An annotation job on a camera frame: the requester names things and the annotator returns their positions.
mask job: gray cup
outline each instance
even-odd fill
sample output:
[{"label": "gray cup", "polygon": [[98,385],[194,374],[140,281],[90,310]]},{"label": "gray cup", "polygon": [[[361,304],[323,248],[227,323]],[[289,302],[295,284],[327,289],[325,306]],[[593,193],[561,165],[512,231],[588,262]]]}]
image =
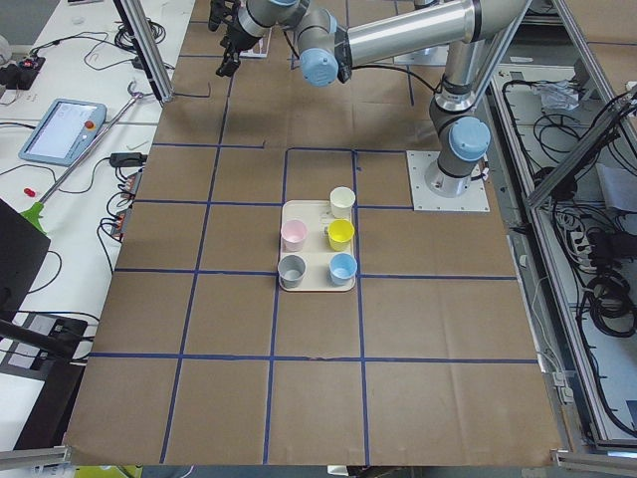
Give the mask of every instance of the gray cup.
[{"label": "gray cup", "polygon": [[303,257],[291,254],[279,261],[279,280],[285,289],[298,287],[306,273],[306,261]]}]

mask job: tablet screen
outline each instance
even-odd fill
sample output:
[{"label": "tablet screen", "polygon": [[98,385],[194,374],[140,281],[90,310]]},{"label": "tablet screen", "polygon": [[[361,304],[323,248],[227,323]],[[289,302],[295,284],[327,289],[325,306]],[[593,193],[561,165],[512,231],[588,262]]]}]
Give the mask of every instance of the tablet screen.
[{"label": "tablet screen", "polygon": [[26,152],[63,158],[85,127],[96,106],[59,103]]}]

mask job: blue cup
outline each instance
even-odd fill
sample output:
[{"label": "blue cup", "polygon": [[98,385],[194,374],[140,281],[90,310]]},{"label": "blue cup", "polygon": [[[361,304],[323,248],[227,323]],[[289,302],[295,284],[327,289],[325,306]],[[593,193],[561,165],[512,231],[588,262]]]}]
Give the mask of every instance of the blue cup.
[{"label": "blue cup", "polygon": [[336,286],[344,286],[356,274],[358,264],[350,254],[336,254],[329,261],[329,277]]}]

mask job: pink cup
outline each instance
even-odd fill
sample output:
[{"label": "pink cup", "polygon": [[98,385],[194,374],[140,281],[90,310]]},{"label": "pink cup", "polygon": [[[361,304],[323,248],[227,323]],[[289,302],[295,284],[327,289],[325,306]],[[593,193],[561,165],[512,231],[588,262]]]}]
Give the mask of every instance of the pink cup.
[{"label": "pink cup", "polygon": [[281,240],[287,251],[301,251],[307,237],[308,227],[299,219],[291,219],[284,222],[283,226],[281,226]]}]

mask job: blue tablet frame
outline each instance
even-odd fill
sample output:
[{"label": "blue tablet frame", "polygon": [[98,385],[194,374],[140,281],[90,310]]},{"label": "blue tablet frame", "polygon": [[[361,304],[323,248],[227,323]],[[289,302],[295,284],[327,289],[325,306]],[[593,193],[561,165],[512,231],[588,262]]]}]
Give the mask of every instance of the blue tablet frame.
[{"label": "blue tablet frame", "polygon": [[[40,138],[40,135],[43,131],[46,130],[47,126],[50,124],[51,118],[53,117],[53,113],[57,110],[58,106],[61,104],[70,104],[70,105],[81,105],[84,107],[95,107],[91,115],[84,120],[92,121],[94,126],[91,128],[86,128],[85,125],[82,126],[82,129],[78,136],[75,138],[72,146],[67,151],[66,156],[64,157],[54,157],[47,156],[42,154],[36,154],[30,152],[31,147],[34,145],[36,140]],[[80,102],[77,100],[66,100],[62,98],[58,98],[53,101],[47,112],[44,114],[38,126],[33,130],[29,139],[24,143],[22,149],[18,153],[18,156],[22,159],[26,159],[27,161],[36,161],[36,162],[46,162],[48,164],[58,164],[60,166],[69,166],[75,161],[80,154],[87,148],[87,146],[93,141],[98,134],[98,131],[102,127],[106,120],[106,106],[100,103],[90,103],[90,102]]]}]

